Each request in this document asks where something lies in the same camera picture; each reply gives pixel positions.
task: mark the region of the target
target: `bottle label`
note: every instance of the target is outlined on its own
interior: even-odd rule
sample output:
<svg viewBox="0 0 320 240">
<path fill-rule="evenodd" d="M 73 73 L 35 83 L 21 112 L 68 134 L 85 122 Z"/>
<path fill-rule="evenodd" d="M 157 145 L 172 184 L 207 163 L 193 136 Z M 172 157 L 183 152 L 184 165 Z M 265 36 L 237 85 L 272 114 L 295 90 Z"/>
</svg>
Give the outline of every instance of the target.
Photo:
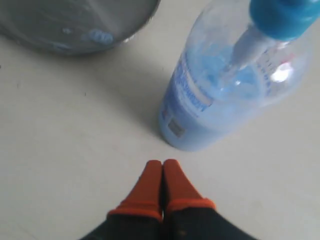
<svg viewBox="0 0 320 240">
<path fill-rule="evenodd" d="M 196 86 L 183 57 L 179 60 L 171 81 L 181 104 L 194 117 L 198 118 L 199 113 L 212 105 L 213 98 Z"/>
</svg>

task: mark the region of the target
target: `metal bowl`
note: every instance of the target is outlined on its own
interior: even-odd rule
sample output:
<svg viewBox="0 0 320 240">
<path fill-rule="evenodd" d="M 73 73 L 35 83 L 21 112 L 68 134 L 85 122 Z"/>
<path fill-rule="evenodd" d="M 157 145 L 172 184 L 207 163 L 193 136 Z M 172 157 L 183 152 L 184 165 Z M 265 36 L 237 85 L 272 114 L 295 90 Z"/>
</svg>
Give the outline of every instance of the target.
<svg viewBox="0 0 320 240">
<path fill-rule="evenodd" d="M 0 32 L 65 55 L 103 51 L 129 39 L 160 0 L 0 0 Z"/>
</svg>

